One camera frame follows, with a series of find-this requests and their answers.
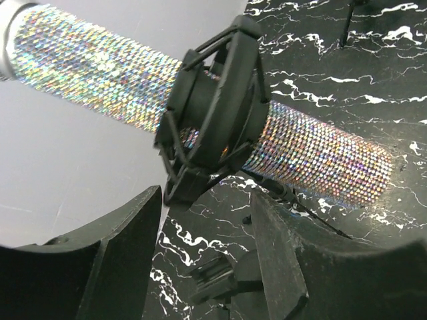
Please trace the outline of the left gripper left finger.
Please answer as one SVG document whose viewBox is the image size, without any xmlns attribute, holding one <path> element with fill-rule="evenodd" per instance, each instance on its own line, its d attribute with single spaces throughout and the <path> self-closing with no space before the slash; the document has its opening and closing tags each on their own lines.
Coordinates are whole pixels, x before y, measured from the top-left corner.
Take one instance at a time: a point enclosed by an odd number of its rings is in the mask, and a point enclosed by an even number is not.
<svg viewBox="0 0 427 320">
<path fill-rule="evenodd" d="M 1 248 L 2 319 L 141 319 L 161 218 L 152 186 L 43 245 Z"/>
</svg>

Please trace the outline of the black tripod shock-mount stand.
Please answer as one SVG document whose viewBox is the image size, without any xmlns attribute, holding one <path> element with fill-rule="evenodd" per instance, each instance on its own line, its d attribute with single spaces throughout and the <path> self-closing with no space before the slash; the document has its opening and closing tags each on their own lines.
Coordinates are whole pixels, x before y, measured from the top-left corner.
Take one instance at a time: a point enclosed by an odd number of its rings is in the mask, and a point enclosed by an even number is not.
<svg viewBox="0 0 427 320">
<path fill-rule="evenodd" d="M 288 185 L 349 201 L 350 138 L 272 99 L 260 35 L 255 21 L 239 15 L 185 54 L 154 141 L 168 174 L 165 205 L 191 207 L 238 171 L 286 201 L 293 199 Z"/>
</svg>

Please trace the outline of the black round-base mic stand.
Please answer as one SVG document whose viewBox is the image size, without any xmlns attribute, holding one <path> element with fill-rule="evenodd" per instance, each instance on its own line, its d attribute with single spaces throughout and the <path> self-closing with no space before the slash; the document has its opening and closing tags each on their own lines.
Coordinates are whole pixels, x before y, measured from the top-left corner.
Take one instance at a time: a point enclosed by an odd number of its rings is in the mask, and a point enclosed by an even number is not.
<svg viewBox="0 0 427 320">
<path fill-rule="evenodd" d="M 235 265 L 226 255 L 218 253 L 191 268 L 188 275 L 195 281 L 191 301 L 194 305 L 209 300 L 219 303 L 217 319 L 230 319 L 232 304 L 244 319 L 269 318 L 256 250 L 242 255 Z"/>
</svg>

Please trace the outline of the glitter rhinestone microphone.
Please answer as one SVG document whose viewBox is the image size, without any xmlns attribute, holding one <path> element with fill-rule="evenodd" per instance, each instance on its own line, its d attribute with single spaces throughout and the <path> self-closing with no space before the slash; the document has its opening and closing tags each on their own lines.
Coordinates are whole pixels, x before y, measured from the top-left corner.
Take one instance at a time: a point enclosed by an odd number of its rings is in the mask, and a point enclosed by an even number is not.
<svg viewBox="0 0 427 320">
<path fill-rule="evenodd" d="M 349 206 L 386 190 L 380 146 L 273 101 L 258 26 L 234 24 L 179 61 L 52 5 L 1 3 L 1 76 L 155 133 L 165 203 L 244 170 Z"/>
</svg>

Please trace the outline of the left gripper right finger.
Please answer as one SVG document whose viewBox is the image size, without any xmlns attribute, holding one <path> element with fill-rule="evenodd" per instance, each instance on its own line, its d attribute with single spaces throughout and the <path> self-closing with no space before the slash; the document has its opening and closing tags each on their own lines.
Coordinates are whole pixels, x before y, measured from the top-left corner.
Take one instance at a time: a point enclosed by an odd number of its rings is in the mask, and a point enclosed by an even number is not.
<svg viewBox="0 0 427 320">
<path fill-rule="evenodd" d="M 271 319 L 425 319 L 426 242 L 382 249 L 256 191 L 252 227 Z"/>
</svg>

